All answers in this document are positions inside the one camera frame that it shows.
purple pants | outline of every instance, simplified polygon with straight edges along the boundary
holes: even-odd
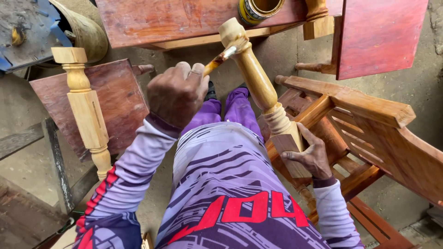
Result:
[[[225,120],[230,122],[240,123],[246,128],[257,134],[263,141],[263,137],[260,132],[260,128],[257,124],[257,119],[252,111],[251,103],[248,101],[248,89],[240,87],[234,89],[228,94],[226,99],[225,108]],[[182,131],[185,134],[189,130],[192,130],[200,125],[212,124],[221,122],[222,118],[220,113],[222,112],[222,104],[219,100],[209,99],[203,102],[201,109],[192,118],[191,122]]]

paintbrush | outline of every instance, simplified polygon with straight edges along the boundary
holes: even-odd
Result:
[[[248,42],[249,38],[246,36],[241,36],[233,41],[221,54],[217,55],[217,57],[215,57],[210,63],[208,63],[208,65],[205,66],[203,77],[207,76],[210,72],[212,72],[212,70],[216,69],[232,55],[241,53]]]

sleeve cuff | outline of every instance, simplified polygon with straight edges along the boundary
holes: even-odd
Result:
[[[175,139],[178,139],[180,137],[180,133],[183,130],[182,128],[168,124],[165,120],[157,116],[155,113],[149,113],[146,116],[145,120],[160,132]]]
[[[314,188],[322,188],[334,185],[337,182],[337,179],[334,177],[334,175],[332,175],[328,179],[318,179],[313,176],[312,182],[313,182],[312,186]]]

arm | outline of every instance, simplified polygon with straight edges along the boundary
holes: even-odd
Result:
[[[310,146],[303,152],[283,152],[281,157],[301,163],[312,174],[320,233],[331,248],[363,249],[360,234],[342,196],[340,182],[329,167],[325,143],[301,123],[297,126]]]
[[[134,212],[165,153],[203,103],[209,81],[209,76],[202,78],[203,70],[200,63],[191,70],[188,63],[180,62],[149,83],[151,112],[87,202],[85,215],[77,221],[73,248],[117,242],[121,243],[117,248],[140,247],[140,225]]]

shoe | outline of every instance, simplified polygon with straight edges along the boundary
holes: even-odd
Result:
[[[244,88],[248,89],[246,82],[243,82],[243,84],[239,85],[237,88],[240,88],[240,87],[244,87]]]
[[[206,94],[204,101],[207,101],[210,98],[217,99],[217,95],[215,94],[214,83],[212,83],[212,81],[208,82],[208,93]]]

